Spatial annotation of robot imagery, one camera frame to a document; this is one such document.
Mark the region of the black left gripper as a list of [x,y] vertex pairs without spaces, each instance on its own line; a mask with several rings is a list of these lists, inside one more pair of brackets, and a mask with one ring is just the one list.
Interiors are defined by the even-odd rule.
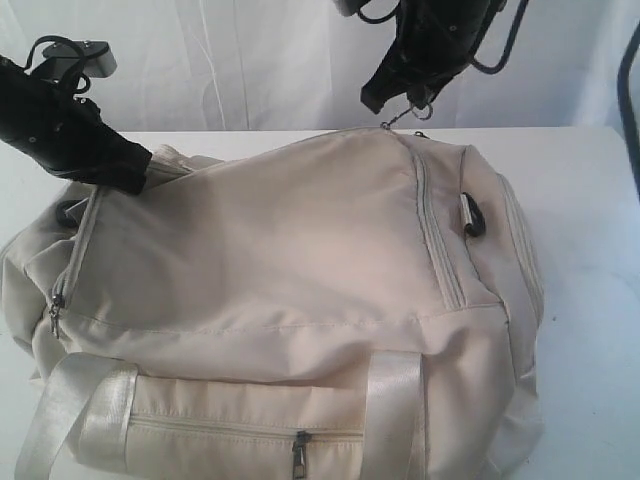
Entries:
[[140,193],[152,154],[104,124],[97,109],[1,59],[1,141],[49,173]]

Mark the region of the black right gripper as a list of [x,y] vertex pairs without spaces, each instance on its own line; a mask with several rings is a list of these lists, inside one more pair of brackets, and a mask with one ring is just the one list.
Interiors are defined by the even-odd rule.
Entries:
[[396,38],[373,76],[361,88],[360,101],[371,112],[406,95],[423,109],[470,64],[500,11],[498,1],[401,1]]

